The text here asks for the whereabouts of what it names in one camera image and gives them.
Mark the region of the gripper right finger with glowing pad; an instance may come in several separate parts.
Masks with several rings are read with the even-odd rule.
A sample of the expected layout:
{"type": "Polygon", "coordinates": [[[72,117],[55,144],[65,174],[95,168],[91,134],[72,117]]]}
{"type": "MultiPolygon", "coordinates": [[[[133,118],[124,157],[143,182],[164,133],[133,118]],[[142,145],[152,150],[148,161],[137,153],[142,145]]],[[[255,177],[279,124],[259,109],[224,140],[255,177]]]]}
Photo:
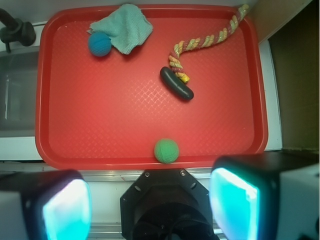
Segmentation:
{"type": "Polygon", "coordinates": [[[209,201],[229,240],[317,240],[319,155],[280,150],[221,156],[212,166],[209,201]]]}

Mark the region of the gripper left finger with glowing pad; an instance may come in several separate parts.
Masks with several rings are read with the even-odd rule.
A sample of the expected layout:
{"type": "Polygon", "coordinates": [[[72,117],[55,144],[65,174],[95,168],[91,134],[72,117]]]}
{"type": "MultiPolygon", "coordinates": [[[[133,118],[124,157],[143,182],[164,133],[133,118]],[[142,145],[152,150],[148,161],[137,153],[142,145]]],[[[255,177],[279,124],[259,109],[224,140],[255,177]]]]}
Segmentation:
{"type": "Polygon", "coordinates": [[[86,240],[91,222],[90,187],[77,170],[0,176],[2,240],[86,240]]]}

